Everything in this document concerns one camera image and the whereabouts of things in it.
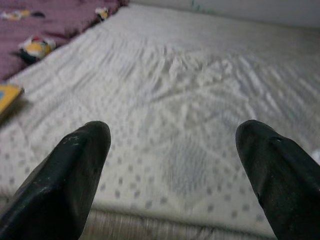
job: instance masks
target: bed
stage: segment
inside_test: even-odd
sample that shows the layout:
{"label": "bed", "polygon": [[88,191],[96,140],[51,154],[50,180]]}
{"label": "bed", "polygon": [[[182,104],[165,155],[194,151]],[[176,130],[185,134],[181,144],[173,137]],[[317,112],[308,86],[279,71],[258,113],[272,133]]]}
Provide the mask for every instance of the bed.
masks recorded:
{"label": "bed", "polygon": [[111,150],[83,239],[272,239],[235,131],[257,119],[319,152],[319,41],[312,29],[131,4],[9,80],[25,95],[0,130],[0,196],[101,120]]}
{"label": "bed", "polygon": [[126,0],[1,2],[0,82],[40,61],[127,4]]}

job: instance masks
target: white mattress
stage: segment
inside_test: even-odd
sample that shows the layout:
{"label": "white mattress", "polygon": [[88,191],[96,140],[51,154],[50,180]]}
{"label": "white mattress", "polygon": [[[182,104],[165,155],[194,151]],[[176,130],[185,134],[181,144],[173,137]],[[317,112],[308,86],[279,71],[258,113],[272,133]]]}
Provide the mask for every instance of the white mattress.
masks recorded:
{"label": "white mattress", "polygon": [[24,105],[0,129],[11,195],[91,120],[111,149],[94,208],[273,236],[235,146],[263,121],[320,149],[320,34],[131,5],[14,76]]}

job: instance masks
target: purple blanket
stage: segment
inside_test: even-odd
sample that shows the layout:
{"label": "purple blanket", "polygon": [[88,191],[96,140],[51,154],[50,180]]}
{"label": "purple blanket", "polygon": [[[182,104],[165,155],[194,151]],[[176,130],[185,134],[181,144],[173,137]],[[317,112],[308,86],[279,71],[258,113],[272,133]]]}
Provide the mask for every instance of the purple blanket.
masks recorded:
{"label": "purple blanket", "polygon": [[98,22],[96,8],[106,8],[110,16],[127,4],[128,0],[1,1],[0,14],[17,10],[31,14],[21,19],[0,19],[0,82],[28,66],[17,51],[29,37],[51,39],[61,46]]}

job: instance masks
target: mattress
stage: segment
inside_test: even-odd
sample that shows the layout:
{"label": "mattress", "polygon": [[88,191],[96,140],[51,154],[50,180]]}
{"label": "mattress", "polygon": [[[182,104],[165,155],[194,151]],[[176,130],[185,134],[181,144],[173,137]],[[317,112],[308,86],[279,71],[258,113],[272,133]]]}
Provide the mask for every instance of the mattress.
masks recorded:
{"label": "mattress", "polygon": [[320,149],[320,34],[132,4],[10,79],[25,89],[0,129],[0,194],[60,139],[108,123],[93,209],[273,237],[238,158],[257,119]]}
{"label": "mattress", "polygon": [[[0,198],[0,209],[9,199]],[[217,227],[200,227],[92,209],[79,240],[268,240]]]}

